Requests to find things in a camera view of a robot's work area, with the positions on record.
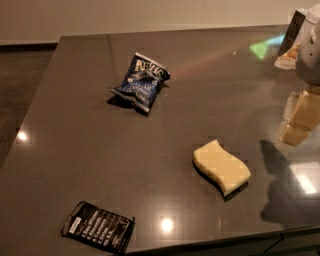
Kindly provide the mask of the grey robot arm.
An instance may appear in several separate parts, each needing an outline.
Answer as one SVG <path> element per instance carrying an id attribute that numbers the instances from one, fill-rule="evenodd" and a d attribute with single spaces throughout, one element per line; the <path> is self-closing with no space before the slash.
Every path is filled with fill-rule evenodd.
<path id="1" fill-rule="evenodd" d="M 279 133 L 280 142 L 298 146 L 320 124 L 320 4 L 295 11 L 274 65 L 307 85 L 288 97 Z"/>

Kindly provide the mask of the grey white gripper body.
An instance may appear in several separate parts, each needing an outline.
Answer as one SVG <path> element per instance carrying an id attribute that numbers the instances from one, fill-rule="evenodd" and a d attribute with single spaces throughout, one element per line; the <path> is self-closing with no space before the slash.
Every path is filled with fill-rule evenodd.
<path id="1" fill-rule="evenodd" d="M 301 41 L 296 74 L 307 84 L 320 86 L 320 23 L 316 23 Z"/>

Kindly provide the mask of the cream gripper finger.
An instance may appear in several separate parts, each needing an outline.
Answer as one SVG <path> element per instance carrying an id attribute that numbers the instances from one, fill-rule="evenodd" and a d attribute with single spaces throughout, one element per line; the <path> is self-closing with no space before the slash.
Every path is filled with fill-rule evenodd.
<path id="1" fill-rule="evenodd" d="M 320 88 L 309 86 L 292 92 L 284 110 L 279 140 L 290 146 L 300 145 L 320 124 Z"/>
<path id="2" fill-rule="evenodd" d="M 274 66 L 283 70 L 291 70 L 296 68 L 296 59 L 300 44 L 292 46 L 287 52 L 282 54 L 274 63 Z"/>

